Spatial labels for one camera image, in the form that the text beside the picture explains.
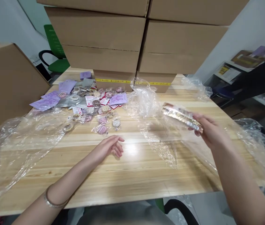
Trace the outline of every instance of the floor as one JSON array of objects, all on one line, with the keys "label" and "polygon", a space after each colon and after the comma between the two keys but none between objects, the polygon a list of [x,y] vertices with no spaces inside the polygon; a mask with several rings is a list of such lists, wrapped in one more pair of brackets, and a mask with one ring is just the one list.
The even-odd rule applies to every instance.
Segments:
[{"label": "floor", "polygon": [[[200,225],[236,225],[223,192],[168,197],[164,198],[164,204],[173,198],[183,202],[193,213]],[[83,207],[70,209],[67,225],[76,225],[80,217],[83,215],[83,212]],[[175,225],[187,225],[184,217],[178,209],[173,209],[167,216]],[[7,217],[3,225],[12,224],[16,218],[17,215]]]}]

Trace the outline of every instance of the bangle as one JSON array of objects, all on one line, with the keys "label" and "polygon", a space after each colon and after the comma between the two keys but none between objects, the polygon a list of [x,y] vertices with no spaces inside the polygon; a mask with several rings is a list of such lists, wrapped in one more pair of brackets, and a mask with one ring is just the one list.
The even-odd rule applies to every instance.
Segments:
[{"label": "bangle", "polygon": [[62,207],[64,207],[64,206],[68,203],[69,200],[65,201],[65,202],[62,203],[62,204],[53,204],[52,202],[50,202],[50,201],[48,200],[47,192],[48,192],[48,189],[49,189],[50,187],[51,187],[51,185],[50,185],[50,186],[46,189],[46,191],[44,192],[44,201],[45,201],[46,205],[48,205],[48,206],[51,207],[51,208],[62,208]]}]

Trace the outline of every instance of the green chair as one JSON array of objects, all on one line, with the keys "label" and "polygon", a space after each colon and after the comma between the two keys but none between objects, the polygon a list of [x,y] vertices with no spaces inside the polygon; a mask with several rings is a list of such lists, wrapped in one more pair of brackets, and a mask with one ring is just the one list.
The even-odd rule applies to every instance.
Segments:
[{"label": "green chair", "polygon": [[[48,70],[56,73],[63,73],[70,66],[68,60],[66,59],[63,47],[60,41],[58,40],[57,34],[55,33],[53,26],[51,24],[44,25],[44,29],[51,50],[40,51],[39,58],[46,66],[48,66]],[[43,59],[44,53],[52,54],[55,57],[57,57],[58,60],[49,65]]]}]

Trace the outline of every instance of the yellow tape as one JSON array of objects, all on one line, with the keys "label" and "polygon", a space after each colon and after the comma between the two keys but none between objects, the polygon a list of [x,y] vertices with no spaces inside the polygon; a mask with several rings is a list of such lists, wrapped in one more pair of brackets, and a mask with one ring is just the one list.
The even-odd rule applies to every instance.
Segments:
[{"label": "yellow tape", "polygon": [[[110,79],[96,79],[97,82],[110,82],[110,83],[130,83],[130,81],[124,81],[124,80],[110,80]],[[150,85],[171,85],[171,83],[161,83],[161,82],[149,82]]]}]

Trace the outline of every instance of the lavender card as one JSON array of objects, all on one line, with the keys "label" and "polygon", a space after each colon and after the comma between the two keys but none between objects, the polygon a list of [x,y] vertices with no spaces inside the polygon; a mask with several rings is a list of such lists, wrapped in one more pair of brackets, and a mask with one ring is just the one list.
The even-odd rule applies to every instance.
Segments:
[{"label": "lavender card", "polygon": [[76,81],[74,80],[65,80],[61,85],[60,83],[58,84],[58,90],[61,92],[70,94],[75,84],[76,84]]},{"label": "lavender card", "polygon": [[43,98],[43,99],[55,98],[55,99],[60,100],[60,97],[58,96],[58,93],[56,91],[50,92],[46,95],[43,95],[43,96],[41,96],[41,98]]},{"label": "lavender card", "polygon": [[45,111],[47,109],[50,109],[50,108],[56,106],[58,102],[59,102],[59,99],[47,98],[47,99],[38,100],[38,101],[33,102],[33,103],[29,104],[29,105],[32,106],[32,107],[35,107],[38,110],[43,112],[43,111]]},{"label": "lavender card", "polygon": [[81,72],[80,73],[80,80],[83,80],[84,78],[92,78],[91,71]]},{"label": "lavender card", "polygon": [[124,104],[124,103],[127,103],[126,93],[114,95],[110,99],[110,105]]}]

